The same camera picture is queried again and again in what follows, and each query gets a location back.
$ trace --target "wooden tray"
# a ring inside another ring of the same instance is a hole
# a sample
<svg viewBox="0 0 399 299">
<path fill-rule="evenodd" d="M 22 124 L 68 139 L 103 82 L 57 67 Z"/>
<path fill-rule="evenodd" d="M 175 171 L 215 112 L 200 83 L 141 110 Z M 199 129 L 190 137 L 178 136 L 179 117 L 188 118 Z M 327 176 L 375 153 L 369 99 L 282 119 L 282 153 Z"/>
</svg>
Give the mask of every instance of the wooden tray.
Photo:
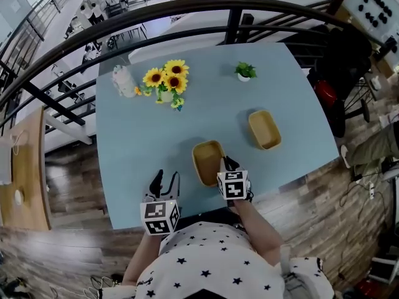
<svg viewBox="0 0 399 299">
<path fill-rule="evenodd" d="M 222 146 L 217 141 L 209 141 L 193 148 L 193 161 L 201 183 L 213 187 L 218 184 L 217 173 L 220 170 L 220 159 L 224 156 Z"/>
<path fill-rule="evenodd" d="M 252 113 L 248 118 L 248 122 L 256 144 L 261 150 L 269 150 L 281 143 L 279 129 L 268 111 Z"/>
</svg>

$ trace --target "sunflower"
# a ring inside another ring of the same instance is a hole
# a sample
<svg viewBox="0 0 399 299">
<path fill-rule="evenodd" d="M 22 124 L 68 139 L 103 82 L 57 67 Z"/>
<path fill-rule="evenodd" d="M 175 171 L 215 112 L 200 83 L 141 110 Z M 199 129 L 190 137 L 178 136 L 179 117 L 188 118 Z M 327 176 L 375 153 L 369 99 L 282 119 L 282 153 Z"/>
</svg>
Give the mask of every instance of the sunflower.
<svg viewBox="0 0 399 299">
<path fill-rule="evenodd" d="M 165 72 L 157 67 L 148 70 L 147 74 L 143 77 L 143 82 L 147 87 L 158 87 L 165 76 Z"/>
<path fill-rule="evenodd" d="M 141 94 L 142 94 L 142 91 L 140 90 L 139 87 L 135 87 L 135 93 L 136 93 L 137 95 L 141 95 Z"/>
<path fill-rule="evenodd" d="M 184 60 L 170 60 L 165 64 L 166 74 L 174 77 L 186 77 L 188 69 Z"/>
<path fill-rule="evenodd" d="M 177 94 L 182 94 L 187 87 L 187 80 L 184 77 L 174 77 L 167 75 L 165 77 L 165 86 L 169 92 L 175 90 Z"/>
</svg>

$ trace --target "wooden floor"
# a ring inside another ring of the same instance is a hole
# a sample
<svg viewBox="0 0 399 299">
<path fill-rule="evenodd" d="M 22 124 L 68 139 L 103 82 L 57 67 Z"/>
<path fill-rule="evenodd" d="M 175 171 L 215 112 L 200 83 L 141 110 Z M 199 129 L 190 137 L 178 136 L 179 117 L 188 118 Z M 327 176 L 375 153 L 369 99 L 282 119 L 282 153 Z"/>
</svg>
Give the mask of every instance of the wooden floor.
<svg viewBox="0 0 399 299">
<path fill-rule="evenodd" d="M 361 143 L 379 129 L 378 115 L 389 112 L 393 100 L 369 104 L 371 122 L 358 116 L 347 122 L 343 142 Z M 46 156 L 50 208 L 54 216 L 103 209 L 97 145 L 69 146 Z M 256 202 L 259 212 L 292 245 L 298 256 L 324 260 L 324 272 L 335 289 L 362 279 L 370 259 L 378 251 L 378 235 L 392 221 L 392 189 L 377 174 L 368 177 L 376 184 L 374 200 L 368 191 L 351 188 L 350 174 L 337 159 Z M 90 276 L 123 273 L 140 242 L 142 230 L 112 230 L 108 217 L 73 223 L 69 230 L 27 232 L 0 229 L 4 264 L 0 271 L 9 277 L 25 278 L 36 298 L 79 298 L 91 286 Z"/>
</svg>

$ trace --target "star-print shirt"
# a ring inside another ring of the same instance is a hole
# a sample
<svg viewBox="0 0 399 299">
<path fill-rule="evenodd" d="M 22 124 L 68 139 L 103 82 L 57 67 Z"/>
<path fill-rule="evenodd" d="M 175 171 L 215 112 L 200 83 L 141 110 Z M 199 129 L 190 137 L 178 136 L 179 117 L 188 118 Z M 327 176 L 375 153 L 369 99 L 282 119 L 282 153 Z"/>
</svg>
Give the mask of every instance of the star-print shirt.
<svg viewBox="0 0 399 299">
<path fill-rule="evenodd" d="M 333 298 L 321 260 L 296 258 L 290 260 L 290 266 L 291 272 L 307 277 L 319 298 Z M 254 251 L 245 232 L 230 225 L 197 222 L 162 241 L 160 256 L 140 275 L 137 287 L 119 286 L 113 295 L 103 298 L 183 299 L 196 294 L 203 298 L 283 299 L 281 273 L 279 264 L 269 265 Z"/>
</svg>

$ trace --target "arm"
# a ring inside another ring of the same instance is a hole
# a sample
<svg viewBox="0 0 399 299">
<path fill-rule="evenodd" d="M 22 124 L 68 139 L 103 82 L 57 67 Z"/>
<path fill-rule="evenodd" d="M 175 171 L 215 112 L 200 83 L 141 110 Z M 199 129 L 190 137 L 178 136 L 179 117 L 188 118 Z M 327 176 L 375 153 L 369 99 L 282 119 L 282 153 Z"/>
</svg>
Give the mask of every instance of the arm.
<svg viewBox="0 0 399 299">
<path fill-rule="evenodd" d="M 249 201 L 236 199 L 234 206 L 256 252 L 269 264 L 275 266 L 280 262 L 280 246 L 284 243 L 280 234 Z"/>
<path fill-rule="evenodd" d="M 142 272 L 158 258 L 161 240 L 161 235 L 149 236 L 144 233 L 143 239 L 123 276 L 122 285 L 135 286 L 137 284 L 137 280 Z"/>
</svg>

